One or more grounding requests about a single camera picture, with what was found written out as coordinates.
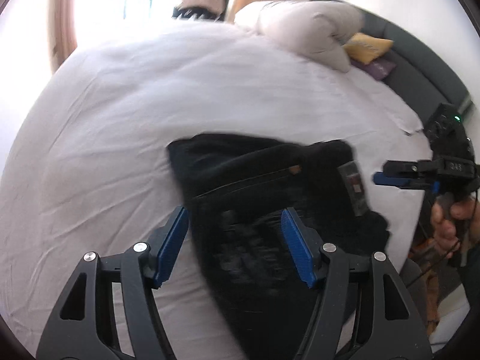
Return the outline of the person right hand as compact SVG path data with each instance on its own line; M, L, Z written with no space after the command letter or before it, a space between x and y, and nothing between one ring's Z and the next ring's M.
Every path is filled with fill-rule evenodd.
M473 197L451 206L448 219L441 205L432 206L430 223L433 227L435 248L445 258L451 258L461 248L461 241L456 236L456 225L460 221L469 221L469 247L479 242L479 203Z

